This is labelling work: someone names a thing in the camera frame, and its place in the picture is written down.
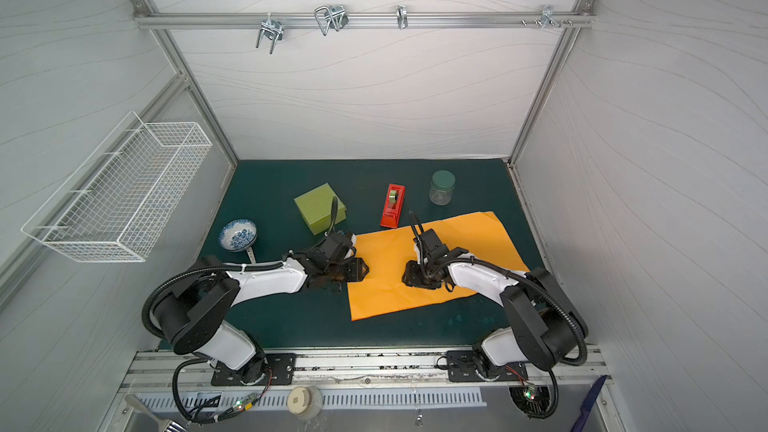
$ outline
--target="metal drain grate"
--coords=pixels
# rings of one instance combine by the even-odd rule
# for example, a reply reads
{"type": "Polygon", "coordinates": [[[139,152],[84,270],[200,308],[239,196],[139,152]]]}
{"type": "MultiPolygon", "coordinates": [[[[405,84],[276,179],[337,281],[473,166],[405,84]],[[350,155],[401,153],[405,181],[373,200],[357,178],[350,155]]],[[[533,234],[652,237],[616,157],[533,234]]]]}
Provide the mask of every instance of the metal drain grate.
{"type": "MultiPolygon", "coordinates": [[[[326,410],[444,409],[486,406],[479,387],[321,389],[321,391],[322,408],[326,410]]],[[[184,406],[189,409],[221,395],[219,407],[202,409],[203,412],[221,412],[232,407],[235,402],[250,392],[251,390],[223,393],[182,392],[180,396],[184,406]]],[[[290,390],[271,390],[256,402],[252,410],[285,410],[289,393],[290,390]]],[[[153,412],[161,414],[176,411],[170,392],[142,392],[136,395],[153,412]]]]}

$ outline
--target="green jar lid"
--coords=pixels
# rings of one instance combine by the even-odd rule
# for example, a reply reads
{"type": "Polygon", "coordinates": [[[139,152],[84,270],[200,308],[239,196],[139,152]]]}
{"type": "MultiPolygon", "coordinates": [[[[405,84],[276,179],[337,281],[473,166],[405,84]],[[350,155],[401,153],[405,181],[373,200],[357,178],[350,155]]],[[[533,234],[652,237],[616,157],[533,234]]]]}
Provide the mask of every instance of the green jar lid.
{"type": "Polygon", "coordinates": [[[453,190],[456,185],[456,177],[447,170],[438,170],[432,174],[432,187],[443,192],[453,190]]]}

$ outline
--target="bracket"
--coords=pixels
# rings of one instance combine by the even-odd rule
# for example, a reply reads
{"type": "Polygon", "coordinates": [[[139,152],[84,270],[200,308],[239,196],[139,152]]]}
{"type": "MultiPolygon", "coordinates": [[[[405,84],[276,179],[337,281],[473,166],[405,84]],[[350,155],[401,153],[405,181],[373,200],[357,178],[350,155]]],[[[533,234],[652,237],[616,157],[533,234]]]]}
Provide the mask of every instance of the bracket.
{"type": "Polygon", "coordinates": [[[261,38],[266,37],[267,39],[272,41],[272,45],[270,45],[270,54],[272,54],[275,50],[275,44],[278,40],[283,39],[283,26],[280,24],[280,22],[276,20],[272,20],[272,17],[267,17],[266,20],[263,20],[261,22],[261,28],[259,29],[259,35],[256,38],[256,48],[259,48],[259,44],[261,43],[261,38]]]}
{"type": "Polygon", "coordinates": [[[555,26],[560,27],[563,25],[562,22],[556,21],[552,19],[552,6],[546,5],[544,6],[544,9],[542,10],[542,18],[539,20],[536,20],[536,24],[538,24],[540,29],[543,29],[545,27],[549,26],[555,26]]]}
{"type": "MultiPolygon", "coordinates": [[[[445,357],[447,364],[442,367],[448,371],[448,380],[451,382],[517,382],[519,380],[514,372],[504,370],[503,366],[496,378],[482,377],[473,361],[475,352],[472,350],[448,350],[445,357]]],[[[523,379],[528,379],[528,371],[523,362],[510,362],[506,365],[520,374],[523,379]]]]}
{"type": "Polygon", "coordinates": [[[581,0],[578,4],[577,12],[581,15],[592,15],[594,9],[594,0],[581,0]]]}
{"type": "Polygon", "coordinates": [[[346,16],[346,11],[343,5],[329,5],[320,6],[315,9],[315,20],[317,25],[320,26],[320,32],[328,35],[328,31],[333,25],[333,29],[339,32],[344,28],[346,24],[350,22],[350,18],[346,16]]]}
{"type": "Polygon", "coordinates": [[[398,29],[407,28],[408,27],[408,11],[406,10],[406,6],[398,5],[395,11],[397,13],[397,28],[398,29]]]}
{"type": "MultiPolygon", "coordinates": [[[[290,385],[293,381],[293,368],[296,365],[296,354],[267,354],[266,362],[272,370],[271,385],[290,385]]],[[[270,378],[262,377],[252,386],[266,385],[270,378]]],[[[242,386],[232,377],[231,370],[224,367],[214,370],[214,376],[210,379],[214,387],[226,387],[230,385],[242,386]]]]}
{"type": "Polygon", "coordinates": [[[134,17],[146,17],[149,15],[149,5],[146,0],[130,0],[130,4],[134,6],[134,17]]]}

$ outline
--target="black cable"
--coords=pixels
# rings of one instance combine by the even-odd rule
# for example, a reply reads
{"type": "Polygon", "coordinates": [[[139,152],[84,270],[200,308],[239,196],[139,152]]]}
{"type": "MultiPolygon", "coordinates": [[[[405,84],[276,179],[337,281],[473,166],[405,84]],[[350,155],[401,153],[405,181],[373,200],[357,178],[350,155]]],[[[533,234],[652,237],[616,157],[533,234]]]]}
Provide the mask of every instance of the black cable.
{"type": "MultiPolygon", "coordinates": [[[[274,270],[276,268],[280,268],[283,266],[282,262],[276,262],[274,264],[266,264],[266,265],[247,265],[245,267],[245,272],[263,272],[268,270],[274,270]]],[[[202,268],[196,268],[194,270],[188,270],[186,272],[182,272],[178,275],[175,275],[171,278],[169,278],[167,281],[163,282],[159,286],[155,288],[155,290],[152,291],[151,294],[149,294],[149,297],[147,297],[147,300],[144,301],[144,306],[141,308],[141,323],[144,325],[144,328],[146,328],[150,334],[154,335],[158,338],[165,339],[165,335],[163,334],[163,331],[160,330],[159,327],[157,327],[153,322],[152,318],[150,316],[150,312],[152,309],[152,304],[154,303],[155,299],[160,296],[163,292],[165,292],[168,287],[175,284],[176,282],[180,280],[184,280],[187,277],[191,277],[192,275],[196,274],[220,274],[222,272],[239,272],[243,270],[242,266],[239,265],[210,265],[207,267],[202,268]]]]}
{"type": "Polygon", "coordinates": [[[326,232],[326,235],[331,234],[333,232],[333,227],[336,226],[336,215],[339,213],[339,198],[336,196],[333,196],[333,199],[331,200],[331,226],[328,227],[328,232],[326,232]]]}
{"type": "MultiPolygon", "coordinates": [[[[179,414],[181,414],[181,417],[185,418],[187,421],[192,422],[193,424],[213,424],[216,422],[213,418],[206,418],[201,419],[197,417],[197,414],[192,415],[191,412],[189,412],[186,408],[184,408],[184,404],[181,402],[181,397],[179,396],[179,372],[181,372],[181,369],[188,367],[190,365],[195,364],[204,364],[208,360],[204,358],[194,358],[190,360],[185,360],[181,364],[176,367],[176,370],[174,370],[174,376],[170,380],[170,392],[174,396],[174,402],[176,403],[176,408],[179,410],[179,414]]],[[[223,414],[220,414],[218,417],[218,420],[225,420],[229,418],[233,418],[237,415],[237,413],[227,413],[224,412],[223,414]]]]}
{"type": "Polygon", "coordinates": [[[210,398],[210,399],[204,401],[202,404],[196,405],[193,408],[191,408],[190,409],[190,414],[192,415],[192,420],[197,421],[198,414],[200,412],[202,412],[204,408],[218,407],[220,400],[221,400],[221,396],[217,395],[216,397],[210,398]]]}
{"type": "Polygon", "coordinates": [[[554,378],[554,373],[551,370],[549,372],[549,378],[552,380],[552,389],[549,391],[549,405],[544,412],[527,412],[526,415],[529,419],[546,419],[554,414],[554,411],[558,408],[558,402],[560,401],[560,393],[558,391],[558,382],[554,378]]]}
{"type": "Polygon", "coordinates": [[[479,258],[452,258],[447,260],[442,265],[448,265],[453,264],[454,262],[464,262],[467,264],[479,264],[483,267],[490,268],[491,270],[498,272],[499,274],[504,275],[505,277],[509,277],[512,280],[515,280],[521,284],[523,284],[525,287],[530,288],[534,293],[539,295],[545,302],[549,304],[549,306],[557,312],[560,317],[565,321],[565,324],[568,326],[569,329],[571,329],[571,333],[576,338],[576,345],[578,347],[578,356],[576,358],[562,358],[560,361],[563,364],[567,365],[582,365],[584,362],[587,361],[587,344],[584,342],[584,331],[581,330],[581,326],[576,323],[576,321],[571,317],[570,314],[568,314],[563,308],[558,304],[554,298],[546,291],[544,288],[537,284],[536,282],[533,282],[532,280],[528,279],[527,277],[523,277],[522,275],[517,275],[513,273],[512,271],[507,270],[504,267],[499,267],[496,264],[491,264],[490,262],[486,262],[484,260],[480,260],[479,258]]]}
{"type": "Polygon", "coordinates": [[[408,221],[411,223],[411,231],[413,232],[413,237],[418,246],[418,266],[422,270],[422,276],[426,279],[427,271],[424,269],[424,261],[426,260],[424,242],[422,241],[422,236],[416,231],[416,224],[418,224],[418,228],[422,231],[422,234],[424,233],[424,227],[422,226],[422,221],[418,220],[418,216],[413,210],[408,212],[408,221]]]}

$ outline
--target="white wire basket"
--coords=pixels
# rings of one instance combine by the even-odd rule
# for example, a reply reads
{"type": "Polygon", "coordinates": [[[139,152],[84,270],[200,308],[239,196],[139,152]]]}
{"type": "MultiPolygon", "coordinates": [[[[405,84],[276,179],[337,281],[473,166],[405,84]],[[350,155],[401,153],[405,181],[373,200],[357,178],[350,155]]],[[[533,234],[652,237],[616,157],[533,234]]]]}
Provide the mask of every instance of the white wire basket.
{"type": "Polygon", "coordinates": [[[146,123],[132,112],[121,124],[110,134],[125,134],[117,149],[101,152],[105,139],[24,234],[77,262],[144,262],[211,143],[196,122],[146,123]]]}

